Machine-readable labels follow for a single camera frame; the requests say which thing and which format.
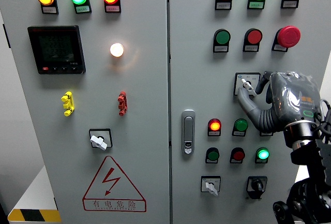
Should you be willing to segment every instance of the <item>robotic arm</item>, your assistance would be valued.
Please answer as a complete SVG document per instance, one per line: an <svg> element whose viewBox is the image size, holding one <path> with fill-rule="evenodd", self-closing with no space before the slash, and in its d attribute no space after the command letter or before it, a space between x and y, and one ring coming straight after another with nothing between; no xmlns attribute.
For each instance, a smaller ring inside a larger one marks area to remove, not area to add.
<svg viewBox="0 0 331 224"><path fill-rule="evenodd" d="M306 224L331 222L331 107L322 100L328 107L324 117L319 89L311 77L266 71L255 90L257 95L268 82L270 109L261 110L244 87L238 90L239 104L260 132L283 131L286 145L293 150L292 162L306 165L309 173L309 178L292 186L286 204L274 203L276 219L293 224L294 215Z"/></svg>

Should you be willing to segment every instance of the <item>digital meter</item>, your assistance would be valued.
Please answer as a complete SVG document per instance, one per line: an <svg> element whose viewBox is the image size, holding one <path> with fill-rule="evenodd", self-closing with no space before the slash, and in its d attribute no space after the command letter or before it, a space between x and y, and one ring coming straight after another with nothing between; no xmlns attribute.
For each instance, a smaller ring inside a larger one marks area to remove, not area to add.
<svg viewBox="0 0 331 224"><path fill-rule="evenodd" d="M78 26L30 26L27 30L39 74L85 73Z"/></svg>

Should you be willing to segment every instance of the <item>white switch knob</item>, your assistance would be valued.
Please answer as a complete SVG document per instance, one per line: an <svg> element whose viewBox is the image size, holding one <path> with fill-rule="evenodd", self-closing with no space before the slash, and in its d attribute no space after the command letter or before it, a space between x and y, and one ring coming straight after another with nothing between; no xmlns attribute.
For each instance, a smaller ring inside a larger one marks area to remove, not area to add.
<svg viewBox="0 0 331 224"><path fill-rule="evenodd" d="M206 183L206 188L210 194L212 194L215 197L218 196L217 190L215 189L213 184Z"/></svg>
<svg viewBox="0 0 331 224"><path fill-rule="evenodd" d="M106 143L104 143L104 141L103 141L103 138L98 138L98 137L95 137L94 135L91 137L91 139L90 139L90 141L91 141L91 143L93 144L93 145L95 145L96 147L98 147L98 148L100 148L101 150L106 150L106 148L107 148L107 144Z"/></svg>

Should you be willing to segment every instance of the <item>warning sign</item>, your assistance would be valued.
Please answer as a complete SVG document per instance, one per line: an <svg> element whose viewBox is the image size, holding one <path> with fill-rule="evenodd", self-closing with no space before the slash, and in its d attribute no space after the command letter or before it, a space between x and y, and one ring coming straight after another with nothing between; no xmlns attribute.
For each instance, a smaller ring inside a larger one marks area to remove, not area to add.
<svg viewBox="0 0 331 224"><path fill-rule="evenodd" d="M146 200L111 156L104 158L83 206L86 211L146 212Z"/></svg>

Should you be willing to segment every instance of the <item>lightning bolt symbol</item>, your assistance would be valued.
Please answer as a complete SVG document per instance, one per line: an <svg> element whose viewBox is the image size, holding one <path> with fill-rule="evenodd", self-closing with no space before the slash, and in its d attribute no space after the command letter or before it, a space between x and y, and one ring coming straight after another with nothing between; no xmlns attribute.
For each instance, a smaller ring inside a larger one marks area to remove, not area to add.
<svg viewBox="0 0 331 224"><path fill-rule="evenodd" d="M120 177L113 178L113 179L108 179L108 177L113 173L114 170L115 170L114 168L110 168L109 172L107 173L107 175L105 176L105 178L102 181L102 183L107 183L107 182L115 181L114 184L113 184L113 186L110 187L109 190L106 190L106 193L104 194L104 196L107 196L108 194L110 194L110 190L115 186L115 184L117 184L118 180L120 179Z"/></svg>

